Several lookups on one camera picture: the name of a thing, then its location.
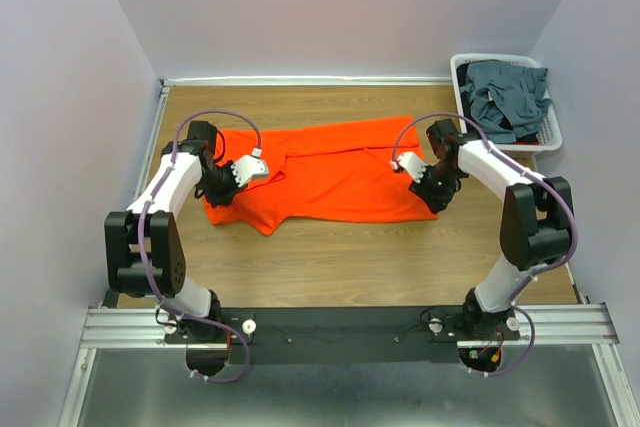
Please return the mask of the orange t shirt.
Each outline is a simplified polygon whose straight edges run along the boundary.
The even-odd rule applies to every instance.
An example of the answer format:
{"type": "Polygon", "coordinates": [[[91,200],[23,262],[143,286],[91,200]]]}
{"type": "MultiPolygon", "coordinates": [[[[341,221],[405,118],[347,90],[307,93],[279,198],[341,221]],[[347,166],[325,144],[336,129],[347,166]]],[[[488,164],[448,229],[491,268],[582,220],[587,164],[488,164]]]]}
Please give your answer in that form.
{"type": "Polygon", "coordinates": [[[251,182],[228,206],[202,204],[216,226],[248,223],[265,236],[288,218],[355,223],[437,219],[391,168],[392,148],[422,151],[410,117],[267,130],[261,136],[267,178],[251,182]]]}

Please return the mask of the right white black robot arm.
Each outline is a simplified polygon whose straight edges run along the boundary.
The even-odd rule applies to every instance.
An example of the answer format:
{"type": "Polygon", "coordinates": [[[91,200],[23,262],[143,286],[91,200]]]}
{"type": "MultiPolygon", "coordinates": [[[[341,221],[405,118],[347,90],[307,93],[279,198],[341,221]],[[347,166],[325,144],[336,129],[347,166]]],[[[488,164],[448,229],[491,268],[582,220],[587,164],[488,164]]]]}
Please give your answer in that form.
{"type": "Polygon", "coordinates": [[[427,130],[434,165],[413,152],[396,153],[394,168],[411,178],[410,191],[433,213],[447,208],[462,180],[474,177],[502,202],[501,254],[465,297],[456,327],[480,339],[506,324],[521,293],[541,273],[565,264],[577,247],[569,182],[532,172],[502,153],[481,132],[460,132],[439,120],[427,130]]]}

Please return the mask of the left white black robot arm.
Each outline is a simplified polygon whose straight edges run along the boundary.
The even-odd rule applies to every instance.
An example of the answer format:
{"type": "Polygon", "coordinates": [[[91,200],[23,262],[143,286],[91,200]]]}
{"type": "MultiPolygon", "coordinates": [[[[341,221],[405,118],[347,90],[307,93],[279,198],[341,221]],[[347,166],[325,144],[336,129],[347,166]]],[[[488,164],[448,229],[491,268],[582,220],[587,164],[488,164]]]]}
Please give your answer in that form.
{"type": "Polygon", "coordinates": [[[210,207],[227,207],[244,189],[225,153],[224,136],[213,124],[190,122],[185,139],[163,148],[143,194],[104,221],[109,287],[134,298],[160,294],[166,307],[190,314],[187,329],[201,342],[220,334],[222,310],[213,291],[187,277],[176,218],[190,194],[210,207]]]}

